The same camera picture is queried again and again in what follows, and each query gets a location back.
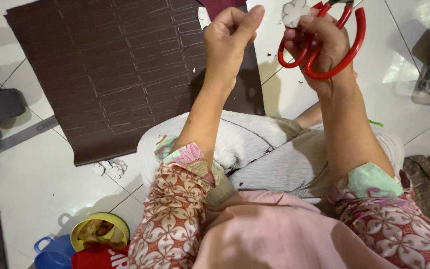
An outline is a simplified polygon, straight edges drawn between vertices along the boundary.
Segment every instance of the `brown foam sheet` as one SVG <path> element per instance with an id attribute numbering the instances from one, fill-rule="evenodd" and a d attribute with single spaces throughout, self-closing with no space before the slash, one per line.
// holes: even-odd
<path id="1" fill-rule="evenodd" d="M 41 0 L 8 10 L 76 166 L 134 153 L 147 130 L 190 110 L 206 66 L 199 6 Z M 265 113 L 253 46 L 224 109 Z"/>

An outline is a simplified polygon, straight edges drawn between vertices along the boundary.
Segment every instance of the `yellow container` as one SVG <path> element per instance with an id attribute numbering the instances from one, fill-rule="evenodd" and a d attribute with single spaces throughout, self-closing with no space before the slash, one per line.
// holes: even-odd
<path id="1" fill-rule="evenodd" d="M 122 241 L 127 244 L 127 239 L 130 236 L 128 233 L 128 227 L 120 217 L 117 217 L 116 215 L 110 213 L 95 213 L 90 216 L 87 216 L 83 221 L 76 225 L 74 229 L 72 229 L 71 244 L 75 251 L 81 251 L 84 249 L 84 246 L 82 245 L 84 241 L 77 240 L 77 235 L 79 234 L 79 231 L 82 229 L 82 227 L 84 227 L 84 225 L 86 225 L 86 223 L 90 220 L 103 220 L 114 224 L 115 227 L 118 227 L 124 233 L 124 238 Z M 103 237 L 105 239 L 110 239 L 110 237 L 114 233 L 115 227 L 112 228 L 112 230 Z"/>

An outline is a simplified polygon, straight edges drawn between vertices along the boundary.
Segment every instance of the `forearm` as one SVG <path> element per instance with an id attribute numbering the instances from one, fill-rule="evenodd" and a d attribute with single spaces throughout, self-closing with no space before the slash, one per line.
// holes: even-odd
<path id="1" fill-rule="evenodd" d="M 230 90 L 223 87 L 204 84 L 172 151 L 194 142 L 204 154 L 208 166 L 211 167 L 218 125 L 229 94 Z"/>
<path id="2" fill-rule="evenodd" d="M 394 171 L 369 125 L 363 96 L 356 82 L 334 86 L 332 96 L 319 96 L 328 163 L 337 180 L 352 169 L 374 163 L 391 177 Z"/>

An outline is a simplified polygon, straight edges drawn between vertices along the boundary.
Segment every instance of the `white paper flower cutout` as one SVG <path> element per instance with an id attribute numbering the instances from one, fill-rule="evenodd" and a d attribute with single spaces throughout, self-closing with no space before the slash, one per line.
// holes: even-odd
<path id="1" fill-rule="evenodd" d="M 124 172 L 122 170 L 119 170 L 118 167 L 111 168 L 108 173 L 109 173 L 110 177 L 117 178 L 118 180 L 124 174 Z"/>
<path id="2" fill-rule="evenodd" d="M 310 7 L 306 5 L 306 0 L 293 0 L 283 5 L 281 20 L 286 27 L 295 28 L 300 18 L 308 14 Z"/>
<path id="3" fill-rule="evenodd" d="M 212 22 L 208 16 L 207 9 L 204 7 L 198 7 L 198 22 L 200 23 L 200 28 L 202 29 Z"/>
<path id="4" fill-rule="evenodd" d="M 123 161 L 119 161 L 119 165 L 122 166 L 124 172 L 127 170 L 127 165 Z"/>
<path id="5" fill-rule="evenodd" d="M 98 163 L 94 163 L 94 166 L 92 167 L 92 170 L 94 171 L 94 173 L 98 176 L 101 176 L 102 174 L 104 174 L 104 167 Z"/>
<path id="6" fill-rule="evenodd" d="M 99 164 L 106 169 L 106 172 L 112 168 L 112 166 L 110 165 L 110 162 L 108 161 L 100 161 Z"/>

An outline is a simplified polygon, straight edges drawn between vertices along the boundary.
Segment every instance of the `hand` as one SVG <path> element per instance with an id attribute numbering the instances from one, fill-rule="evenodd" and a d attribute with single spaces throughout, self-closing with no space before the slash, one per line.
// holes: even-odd
<path id="1" fill-rule="evenodd" d="M 350 47 L 349 38 L 346 29 L 339 30 L 336 27 L 337 21 L 329 14 L 317 18 L 318 11 L 318 9 L 311 9 L 310 15 L 301 18 L 298 28 L 285 31 L 285 48 L 294 58 L 297 58 L 305 44 L 307 33 L 316 34 L 315 41 L 318 44 L 322 43 L 322 49 L 319 57 L 313 63 L 313 71 L 326 73 L 343 60 Z M 307 55 L 311 55 L 312 52 L 313 50 L 308 51 Z M 305 75 L 305 64 L 306 62 L 300 64 L 303 75 Z M 305 75 L 308 85 L 318 93 L 319 97 L 331 97 L 336 85 L 355 83 L 356 77 L 352 62 L 343 71 L 328 80 L 315 80 Z"/>
<path id="2" fill-rule="evenodd" d="M 245 47 L 257 36 L 265 9 L 256 6 L 248 13 L 236 8 L 222 11 L 205 31 L 207 69 L 205 84 L 228 93 L 234 88 Z"/>

